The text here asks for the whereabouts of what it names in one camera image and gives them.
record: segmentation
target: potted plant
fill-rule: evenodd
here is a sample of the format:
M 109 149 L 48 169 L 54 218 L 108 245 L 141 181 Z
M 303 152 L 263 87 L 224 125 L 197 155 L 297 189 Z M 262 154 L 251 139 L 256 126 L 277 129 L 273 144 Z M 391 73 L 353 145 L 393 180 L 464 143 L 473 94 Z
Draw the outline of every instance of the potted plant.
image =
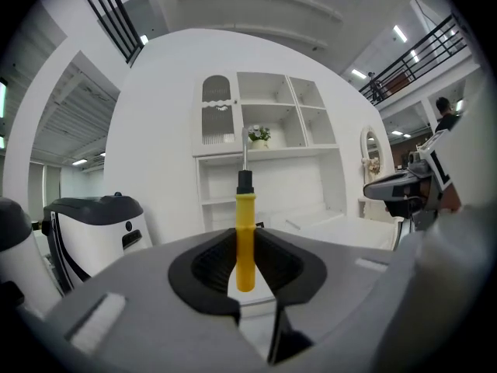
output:
M 252 149 L 269 149 L 267 141 L 271 138 L 268 127 L 255 124 L 248 128 L 248 137 L 252 140 Z

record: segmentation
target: arched mirror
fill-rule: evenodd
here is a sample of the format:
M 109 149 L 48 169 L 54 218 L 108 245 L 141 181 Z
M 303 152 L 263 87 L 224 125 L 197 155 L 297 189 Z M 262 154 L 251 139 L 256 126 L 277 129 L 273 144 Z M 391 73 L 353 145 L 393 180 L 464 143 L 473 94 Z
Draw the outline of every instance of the arched mirror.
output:
M 364 168 L 364 183 L 375 181 L 381 176 L 383 155 L 380 143 L 372 127 L 365 127 L 361 133 L 362 164 Z

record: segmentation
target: black railing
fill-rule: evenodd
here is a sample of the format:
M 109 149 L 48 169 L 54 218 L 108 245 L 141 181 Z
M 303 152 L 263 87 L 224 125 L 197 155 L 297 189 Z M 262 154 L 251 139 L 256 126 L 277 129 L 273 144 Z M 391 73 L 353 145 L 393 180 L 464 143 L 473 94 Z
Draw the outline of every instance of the black railing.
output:
M 126 62 L 132 64 L 143 44 L 121 0 L 87 1 L 107 35 L 126 58 Z
M 359 92 L 373 105 L 393 96 L 466 47 L 455 20 L 448 16 Z

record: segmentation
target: person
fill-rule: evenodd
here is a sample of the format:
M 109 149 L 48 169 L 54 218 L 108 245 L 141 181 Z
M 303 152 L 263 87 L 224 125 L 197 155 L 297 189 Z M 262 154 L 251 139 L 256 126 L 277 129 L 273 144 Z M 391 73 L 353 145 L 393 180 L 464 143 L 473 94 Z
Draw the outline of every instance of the person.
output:
M 452 127 L 459 120 L 459 116 L 454 115 L 452 112 L 449 100 L 441 96 L 436 101 L 436 108 L 442 115 L 442 120 L 438 123 L 438 126 L 436 126 L 435 132 L 441 130 L 452 130 Z
M 384 100 L 384 95 L 381 91 L 381 83 L 377 80 L 375 81 L 374 78 L 374 72 L 369 72 L 367 74 L 370 77 L 370 87 L 371 90 L 373 91 L 371 96 L 373 98 L 373 102 L 381 102 Z

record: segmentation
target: black slot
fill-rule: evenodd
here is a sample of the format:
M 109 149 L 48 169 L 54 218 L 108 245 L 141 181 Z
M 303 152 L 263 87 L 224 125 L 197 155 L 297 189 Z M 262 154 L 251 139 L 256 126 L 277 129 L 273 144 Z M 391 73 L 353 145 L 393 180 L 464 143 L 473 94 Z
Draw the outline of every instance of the black slot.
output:
M 141 232 L 139 229 L 135 229 L 134 231 L 123 236 L 123 249 L 127 249 L 128 247 L 134 245 L 141 239 Z

